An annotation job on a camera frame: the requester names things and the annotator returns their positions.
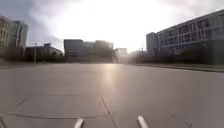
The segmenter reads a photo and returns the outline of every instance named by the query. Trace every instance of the white building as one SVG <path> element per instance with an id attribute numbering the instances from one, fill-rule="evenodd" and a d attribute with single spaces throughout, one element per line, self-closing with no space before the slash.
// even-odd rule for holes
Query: white building
<path id="1" fill-rule="evenodd" d="M 180 54 L 197 46 L 212 46 L 224 40 L 224 10 L 214 12 L 185 23 L 147 35 L 147 50 L 156 48 L 159 53 Z"/>

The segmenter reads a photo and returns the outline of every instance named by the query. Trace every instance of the sunlight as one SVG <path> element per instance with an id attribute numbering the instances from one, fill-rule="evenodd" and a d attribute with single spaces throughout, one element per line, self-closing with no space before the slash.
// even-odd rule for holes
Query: sunlight
<path id="1" fill-rule="evenodd" d="M 84 0 L 64 6 L 47 26 L 60 39 L 107 40 L 133 51 L 145 48 L 147 33 L 170 24 L 167 10 L 156 0 Z"/>

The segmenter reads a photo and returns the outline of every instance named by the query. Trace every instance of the distant building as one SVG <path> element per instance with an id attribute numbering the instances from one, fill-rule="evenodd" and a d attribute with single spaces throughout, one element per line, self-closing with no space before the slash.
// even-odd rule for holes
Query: distant building
<path id="1" fill-rule="evenodd" d="M 3 54 L 9 44 L 10 19 L 0 15 L 0 54 Z"/>
<path id="2" fill-rule="evenodd" d="M 116 48 L 114 49 L 114 62 L 117 63 L 126 63 L 128 61 L 128 52 L 127 48 Z"/>
<path id="3" fill-rule="evenodd" d="M 63 57 L 62 51 L 52 47 L 50 43 L 46 43 L 44 46 L 26 47 L 26 58 L 33 61 L 35 52 L 37 61 L 51 61 Z"/>
<path id="4" fill-rule="evenodd" d="M 23 48 L 26 48 L 26 40 L 27 40 L 27 31 L 28 26 L 21 21 L 13 21 L 10 25 L 10 45 Z"/>
<path id="5" fill-rule="evenodd" d="M 216 54 L 223 51 L 223 41 L 224 10 L 221 10 L 148 34 L 147 50 L 177 55 L 195 47 L 210 47 L 212 53 Z"/>
<path id="6" fill-rule="evenodd" d="M 24 53 L 28 26 L 0 16 L 0 55 Z"/>
<path id="7" fill-rule="evenodd" d="M 146 35 L 146 49 L 149 54 L 156 54 L 158 49 L 158 37 L 157 34 L 152 32 Z"/>
<path id="8" fill-rule="evenodd" d="M 112 59 L 113 43 L 88 42 L 81 39 L 64 40 L 65 57 L 68 61 L 106 61 Z"/>
<path id="9" fill-rule="evenodd" d="M 81 39 L 65 39 L 64 49 L 65 57 L 72 59 L 80 59 L 84 56 L 86 51 L 85 44 Z"/>

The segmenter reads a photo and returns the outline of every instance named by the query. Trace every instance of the sky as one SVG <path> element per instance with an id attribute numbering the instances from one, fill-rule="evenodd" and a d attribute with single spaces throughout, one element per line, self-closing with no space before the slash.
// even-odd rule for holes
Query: sky
<path id="1" fill-rule="evenodd" d="M 145 48 L 147 33 L 223 7 L 223 0 L 0 0 L 0 15 L 28 24 L 28 46 L 106 40 L 133 51 Z"/>

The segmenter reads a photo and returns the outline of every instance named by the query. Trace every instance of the concrete plaza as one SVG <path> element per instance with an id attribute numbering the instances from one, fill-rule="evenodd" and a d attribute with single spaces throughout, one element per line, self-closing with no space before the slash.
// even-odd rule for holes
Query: concrete plaza
<path id="1" fill-rule="evenodd" d="M 8 128 L 224 126 L 224 74 L 117 64 L 0 69 L 0 115 Z"/>

